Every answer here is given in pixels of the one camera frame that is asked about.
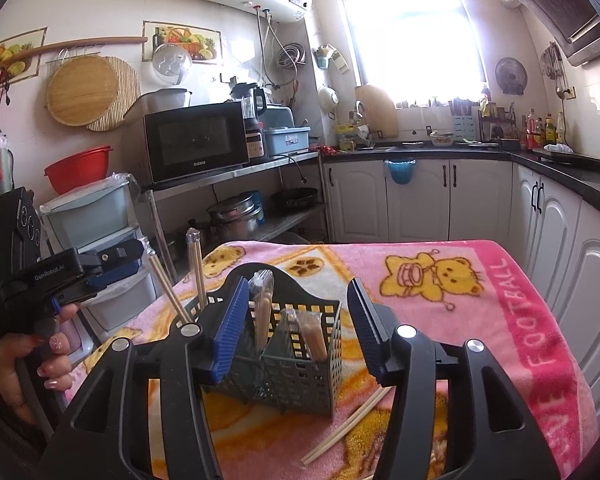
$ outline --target painted fingernail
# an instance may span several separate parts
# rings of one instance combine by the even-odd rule
[[[51,346],[51,349],[54,352],[58,352],[60,347],[62,346],[60,343],[60,340],[58,339],[58,336],[53,336],[50,340],[49,340],[49,346]]]

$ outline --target microwave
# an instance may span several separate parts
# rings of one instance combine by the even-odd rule
[[[240,102],[147,114],[122,135],[125,171],[150,187],[249,161]]]

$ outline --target cutting board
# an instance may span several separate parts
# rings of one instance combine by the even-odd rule
[[[387,92],[373,85],[356,86],[356,100],[362,103],[366,124],[376,137],[398,136],[398,115]]]
[[[140,97],[140,78],[129,63],[119,57],[105,56],[118,78],[118,97],[97,121],[87,124],[92,132],[108,132],[122,124],[131,105]]]
[[[118,96],[118,77],[106,59],[77,57],[64,63],[46,89],[46,108],[67,126],[85,126],[101,118]]]

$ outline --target wall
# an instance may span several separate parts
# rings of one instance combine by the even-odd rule
[[[311,128],[310,134],[324,139],[324,134],[328,134],[333,129],[335,121],[320,109],[318,102],[317,90],[323,86],[329,86],[330,78],[327,71],[318,68],[314,56],[314,51],[324,43],[320,19],[315,6],[307,12],[301,22],[280,23],[276,34],[282,44],[299,43],[306,51],[306,64],[298,69],[299,92],[293,110],[294,119],[297,126],[306,119],[307,126]],[[274,52],[273,61],[275,61],[278,59],[281,49],[276,43],[272,50]],[[282,78],[285,80],[290,80],[294,74],[292,70],[281,72]],[[282,93],[285,96],[284,100],[287,101],[292,96],[291,85],[284,87]]]
[[[474,26],[493,99],[500,106],[508,106],[510,102],[515,102],[518,115],[527,112],[531,107],[534,107],[538,113],[546,113],[548,104],[540,73],[538,55],[520,10],[506,9],[500,4],[500,0],[463,1]],[[314,0],[314,4],[320,15],[325,41],[336,46],[347,60],[347,63],[352,66],[354,56],[350,48],[349,33],[345,26],[340,0]],[[495,81],[495,66],[501,58],[507,56],[515,57],[526,67],[529,83],[523,96],[506,96],[502,94]],[[354,71],[341,75],[331,65],[329,70],[333,87],[340,96],[339,116],[346,118],[348,110],[351,110],[355,103],[356,77]],[[411,130],[418,131],[418,137],[416,138],[422,136],[424,125],[431,124],[432,121],[430,117],[423,115],[441,114],[443,117],[437,120],[438,124],[442,126],[445,126],[448,120],[444,116],[444,111],[423,111],[422,113],[409,111],[407,113],[408,117],[398,117],[398,120],[401,121],[401,137],[405,139],[412,138]]]
[[[554,37],[526,7],[520,7],[531,32],[538,58]],[[581,66],[571,66],[564,61],[570,86],[576,87],[576,99],[564,102],[567,122],[567,142],[578,153],[600,158],[600,57]],[[555,94],[555,82],[542,78],[548,99],[548,109],[557,117],[562,102]]]
[[[27,30],[48,27],[45,43],[98,36],[140,36],[142,20],[187,23],[222,32],[224,71],[247,69],[251,78],[259,78],[260,47],[255,17],[240,10],[201,0],[8,0],[0,11],[0,40]],[[235,41],[254,45],[255,58],[241,64],[232,56]],[[141,62],[138,45],[105,46],[103,55],[119,56],[141,75],[142,92],[161,88],[151,64]],[[110,170],[120,171],[120,132],[93,133],[56,123],[45,109],[46,62],[41,75],[14,84],[11,105],[2,104],[0,127],[8,136],[14,155],[14,180],[36,193],[36,202],[55,196],[44,168],[81,150],[110,144]],[[228,85],[219,78],[220,69],[196,65],[194,74],[183,84],[193,92],[192,102],[221,102],[228,98]]]

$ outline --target sink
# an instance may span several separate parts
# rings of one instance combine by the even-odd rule
[[[358,148],[357,152],[390,152],[395,150],[395,146],[378,146],[374,148]]]

